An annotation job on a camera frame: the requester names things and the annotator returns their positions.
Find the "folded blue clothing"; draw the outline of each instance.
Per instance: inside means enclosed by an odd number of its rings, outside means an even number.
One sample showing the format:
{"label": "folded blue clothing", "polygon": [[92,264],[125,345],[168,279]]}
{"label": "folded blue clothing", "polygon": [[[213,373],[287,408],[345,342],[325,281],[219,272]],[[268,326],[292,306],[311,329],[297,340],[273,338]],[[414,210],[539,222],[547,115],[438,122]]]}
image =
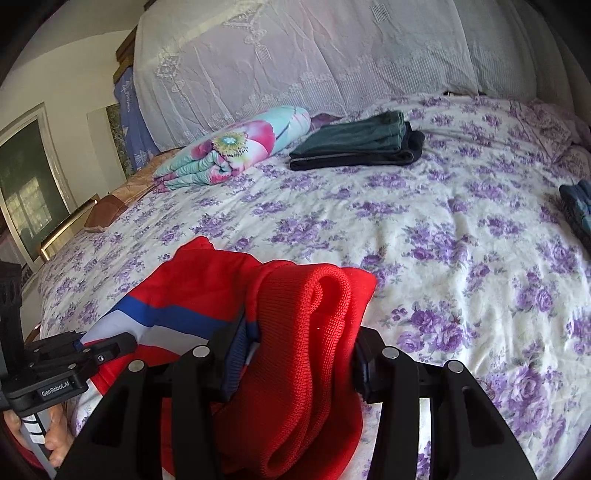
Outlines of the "folded blue clothing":
{"label": "folded blue clothing", "polygon": [[591,254],[591,181],[560,186],[566,219]]}

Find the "metal screw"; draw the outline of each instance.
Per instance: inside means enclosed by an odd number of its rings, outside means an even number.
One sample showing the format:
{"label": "metal screw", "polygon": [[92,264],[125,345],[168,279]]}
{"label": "metal screw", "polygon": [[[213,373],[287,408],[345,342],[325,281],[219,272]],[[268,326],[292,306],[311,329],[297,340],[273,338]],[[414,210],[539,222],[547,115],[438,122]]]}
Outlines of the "metal screw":
{"label": "metal screw", "polygon": [[386,358],[389,358],[390,360],[394,360],[395,358],[398,358],[400,352],[396,347],[387,346],[386,348],[384,348],[384,350],[382,350],[382,355]]}
{"label": "metal screw", "polygon": [[137,373],[141,372],[144,369],[144,366],[145,363],[143,363],[141,360],[134,360],[128,365],[127,368],[129,368],[130,372]]}
{"label": "metal screw", "polygon": [[457,360],[452,360],[447,364],[449,370],[454,372],[455,374],[461,374],[464,371],[464,365]]}
{"label": "metal screw", "polygon": [[204,358],[209,355],[209,347],[206,345],[199,345],[193,349],[193,356],[197,358]]}

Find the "folded dark clothing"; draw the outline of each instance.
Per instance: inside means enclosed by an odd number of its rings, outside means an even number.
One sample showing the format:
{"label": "folded dark clothing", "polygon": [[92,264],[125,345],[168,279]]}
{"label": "folded dark clothing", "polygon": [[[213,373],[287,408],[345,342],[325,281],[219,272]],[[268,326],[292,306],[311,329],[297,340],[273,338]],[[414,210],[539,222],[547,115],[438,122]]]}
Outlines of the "folded dark clothing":
{"label": "folded dark clothing", "polygon": [[348,124],[325,125],[292,153],[292,158],[334,153],[392,153],[400,150],[406,133],[402,112],[384,112]]}
{"label": "folded dark clothing", "polygon": [[591,253],[591,182],[581,180],[576,185],[562,185],[559,191],[570,227]]}
{"label": "folded dark clothing", "polygon": [[291,170],[312,170],[326,167],[348,167],[355,165],[378,166],[395,165],[405,166],[417,161],[423,154],[425,135],[419,131],[413,131],[410,123],[404,122],[405,134],[401,142],[401,148],[390,153],[380,151],[331,153],[313,155],[311,157],[295,157],[293,153],[290,163]]}

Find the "blue patterned fabric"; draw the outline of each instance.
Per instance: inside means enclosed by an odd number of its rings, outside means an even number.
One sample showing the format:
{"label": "blue patterned fabric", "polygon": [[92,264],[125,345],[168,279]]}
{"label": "blue patterned fabric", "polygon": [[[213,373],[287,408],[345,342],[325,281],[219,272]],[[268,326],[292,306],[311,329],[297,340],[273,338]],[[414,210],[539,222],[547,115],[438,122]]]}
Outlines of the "blue patterned fabric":
{"label": "blue patterned fabric", "polygon": [[573,232],[591,252],[591,182],[581,180],[576,185],[562,185],[560,196]]}
{"label": "blue patterned fabric", "polygon": [[139,111],[138,98],[135,94],[134,70],[127,68],[115,84],[115,97],[121,105],[121,128],[125,138],[125,148],[134,172],[145,167],[150,159],[160,150],[154,144]]}

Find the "black bracket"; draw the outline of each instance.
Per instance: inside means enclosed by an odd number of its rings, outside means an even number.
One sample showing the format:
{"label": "black bracket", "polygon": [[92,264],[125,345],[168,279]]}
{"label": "black bracket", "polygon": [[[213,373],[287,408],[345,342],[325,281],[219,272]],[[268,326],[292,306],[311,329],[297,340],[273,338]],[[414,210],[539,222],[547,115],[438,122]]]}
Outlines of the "black bracket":
{"label": "black bracket", "polygon": [[367,403],[382,402],[368,480],[416,478],[419,398],[431,405],[430,480],[536,480],[511,429],[461,362],[415,362],[361,327],[353,380]]}
{"label": "black bracket", "polygon": [[10,408],[23,418],[65,402],[88,390],[86,381],[100,365],[137,347],[130,333],[88,347],[80,343],[83,335],[66,332],[28,345],[25,364],[2,383],[3,409]]}
{"label": "black bracket", "polygon": [[100,401],[66,456],[57,480],[162,478],[160,416],[172,397],[177,480],[223,480],[213,441],[209,391],[214,356],[198,346],[173,364],[131,362]]}
{"label": "black bracket", "polygon": [[[160,479],[160,415],[168,397],[177,480],[197,474],[223,480],[210,402],[227,398],[220,393],[223,365],[236,325],[173,364],[131,362],[88,419],[57,480]],[[430,480],[536,480],[511,430],[461,362],[415,362],[362,327],[353,381],[367,403],[382,403],[369,480],[415,479],[421,397],[431,403]]]}

